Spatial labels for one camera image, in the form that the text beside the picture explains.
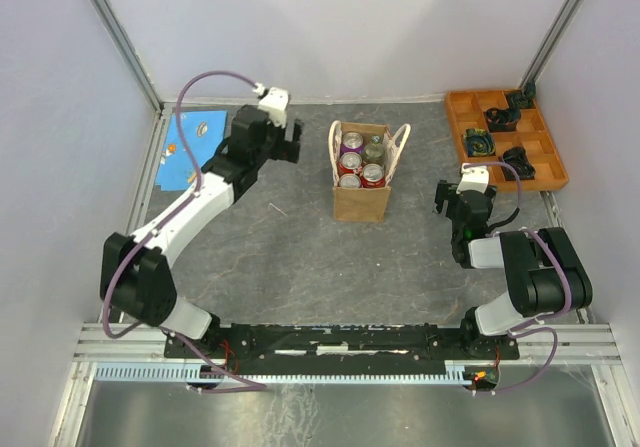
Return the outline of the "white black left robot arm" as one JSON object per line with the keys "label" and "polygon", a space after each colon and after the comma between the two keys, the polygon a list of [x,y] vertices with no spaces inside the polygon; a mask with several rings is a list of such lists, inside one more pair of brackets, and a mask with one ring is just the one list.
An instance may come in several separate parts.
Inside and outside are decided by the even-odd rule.
{"label": "white black left robot arm", "polygon": [[229,135],[201,167],[200,182],[134,233],[106,239],[103,309],[116,308],[141,324],[182,335],[198,356],[215,354],[221,345],[219,318],[179,296],[171,268],[201,230],[255,184],[267,161],[298,162],[302,132],[299,119],[278,126],[266,111],[241,107]]}

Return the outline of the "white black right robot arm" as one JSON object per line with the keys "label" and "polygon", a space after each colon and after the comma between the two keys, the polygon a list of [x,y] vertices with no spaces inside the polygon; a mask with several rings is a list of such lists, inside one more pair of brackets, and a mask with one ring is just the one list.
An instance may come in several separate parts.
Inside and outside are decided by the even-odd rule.
{"label": "white black right robot arm", "polygon": [[500,232],[507,220],[492,224],[497,188],[438,182],[434,210],[451,221],[451,253],[465,269],[498,269],[506,291],[467,311],[457,328],[431,332],[429,344],[454,358],[515,360],[518,337],[535,325],[574,310],[593,299],[591,281],[566,231],[561,227]]}

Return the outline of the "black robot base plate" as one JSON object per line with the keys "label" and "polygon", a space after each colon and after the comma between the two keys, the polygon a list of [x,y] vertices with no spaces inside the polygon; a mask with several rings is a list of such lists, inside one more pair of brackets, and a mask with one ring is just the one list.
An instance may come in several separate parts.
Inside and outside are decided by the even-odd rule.
{"label": "black robot base plate", "polygon": [[169,355],[198,352],[228,361],[239,375],[330,376],[443,374],[447,361],[488,361],[519,357],[506,335],[483,336],[464,320],[458,327],[417,325],[215,326],[194,349],[173,337]]}

